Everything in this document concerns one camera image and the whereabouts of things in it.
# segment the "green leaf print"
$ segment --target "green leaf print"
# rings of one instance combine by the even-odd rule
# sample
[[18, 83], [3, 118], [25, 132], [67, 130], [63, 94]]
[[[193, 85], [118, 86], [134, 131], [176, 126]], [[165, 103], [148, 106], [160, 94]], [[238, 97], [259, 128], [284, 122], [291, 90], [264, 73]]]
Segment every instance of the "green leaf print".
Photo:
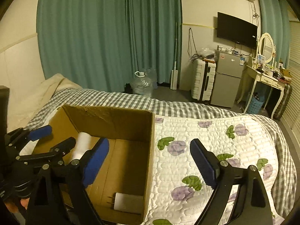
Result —
[[262, 170], [262, 168], [264, 168], [267, 163], [268, 163], [268, 159], [266, 158], [258, 159], [256, 163], [257, 169], [259, 171]]
[[152, 223], [153, 225], [172, 225], [167, 219], [156, 219]]
[[219, 161], [226, 161], [227, 158], [231, 158], [231, 157], [233, 157], [233, 155], [228, 154], [228, 153], [223, 153], [223, 154], [217, 155], [217, 158]]
[[226, 135], [231, 139], [235, 138], [233, 125], [230, 125], [229, 128], [226, 130]]
[[170, 144], [171, 141], [174, 141], [175, 138], [174, 137], [165, 137], [165, 138], [162, 138], [158, 141], [157, 143], [157, 147], [160, 151], [162, 151], [165, 146], [168, 146]]
[[197, 176], [187, 176], [182, 180], [182, 182], [184, 184], [187, 184], [188, 187], [193, 187], [196, 191], [199, 191], [202, 188], [200, 179]]

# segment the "white suitcase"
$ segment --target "white suitcase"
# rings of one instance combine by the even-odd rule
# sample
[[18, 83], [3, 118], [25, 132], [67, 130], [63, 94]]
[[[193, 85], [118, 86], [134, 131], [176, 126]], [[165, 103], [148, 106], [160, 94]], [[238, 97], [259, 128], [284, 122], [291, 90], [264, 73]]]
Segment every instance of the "white suitcase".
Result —
[[193, 62], [192, 98], [209, 101], [216, 74], [216, 64], [196, 59]]

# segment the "refrigerator door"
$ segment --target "refrigerator door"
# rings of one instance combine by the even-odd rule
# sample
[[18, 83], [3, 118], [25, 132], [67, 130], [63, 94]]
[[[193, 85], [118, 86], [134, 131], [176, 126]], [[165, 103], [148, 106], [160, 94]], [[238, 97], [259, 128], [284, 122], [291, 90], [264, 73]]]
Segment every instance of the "refrigerator door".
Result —
[[216, 74], [211, 104], [232, 108], [238, 92], [240, 78]]
[[220, 53], [217, 64], [217, 73], [240, 78], [242, 77], [243, 65], [240, 65], [241, 58], [235, 55]]

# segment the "quilted mattress pad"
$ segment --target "quilted mattress pad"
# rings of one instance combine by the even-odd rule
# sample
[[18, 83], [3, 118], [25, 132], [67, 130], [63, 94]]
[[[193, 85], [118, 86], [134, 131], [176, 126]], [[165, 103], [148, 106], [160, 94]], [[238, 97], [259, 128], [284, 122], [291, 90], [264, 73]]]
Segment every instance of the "quilted mattress pad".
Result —
[[[282, 222], [271, 197], [278, 159], [263, 125], [248, 115], [210, 120], [157, 115], [153, 181], [144, 224], [192, 225], [206, 206], [213, 190], [205, 184], [190, 154], [189, 144], [195, 138], [232, 166], [257, 166], [269, 197], [273, 223]], [[227, 222], [237, 189], [237, 185], [233, 186], [219, 224]]]

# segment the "table leg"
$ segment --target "table leg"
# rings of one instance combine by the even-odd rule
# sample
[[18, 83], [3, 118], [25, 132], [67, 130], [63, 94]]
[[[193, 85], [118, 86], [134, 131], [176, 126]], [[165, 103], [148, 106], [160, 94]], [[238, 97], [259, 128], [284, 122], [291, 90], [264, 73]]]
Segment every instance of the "table leg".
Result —
[[238, 104], [241, 102], [241, 100], [243, 99], [243, 96], [245, 94], [246, 80], [247, 80], [247, 72], [244, 73], [242, 93], [241, 93], [240, 99], [238, 100]]
[[269, 99], [270, 99], [270, 97], [271, 97], [272, 91], [273, 91], [273, 87], [271, 87], [270, 93], [269, 93], [269, 95], [268, 95], [267, 101], [265, 102], [265, 106], [264, 106], [263, 109], [266, 108], [266, 106], [267, 106], [267, 104], [268, 104], [268, 102], [269, 102]]
[[253, 84], [253, 87], [252, 87], [252, 90], [251, 90], [251, 93], [250, 93], [250, 97], [249, 97], [249, 100], [247, 102], [247, 105], [246, 105], [246, 108], [245, 108], [245, 111], [244, 113], [246, 113], [247, 109], [248, 109], [248, 106], [250, 104], [250, 101], [252, 99], [252, 96], [253, 96], [253, 93], [254, 93], [254, 90], [255, 90], [255, 86], [256, 86], [256, 83], [257, 83], [257, 77], [254, 79], [254, 84]]
[[283, 98], [283, 94], [284, 94], [284, 90], [281, 91], [281, 93], [280, 93], [280, 98], [279, 98], [279, 100], [277, 101], [277, 104], [276, 104], [276, 106], [275, 106], [274, 109], [273, 109], [273, 112], [272, 112], [272, 115], [271, 115], [271, 119], [272, 119], [272, 120], [273, 120], [274, 113], [275, 113], [277, 107], [279, 106], [279, 104], [280, 104], [280, 102], [281, 102], [281, 100], [282, 100], [282, 98]]

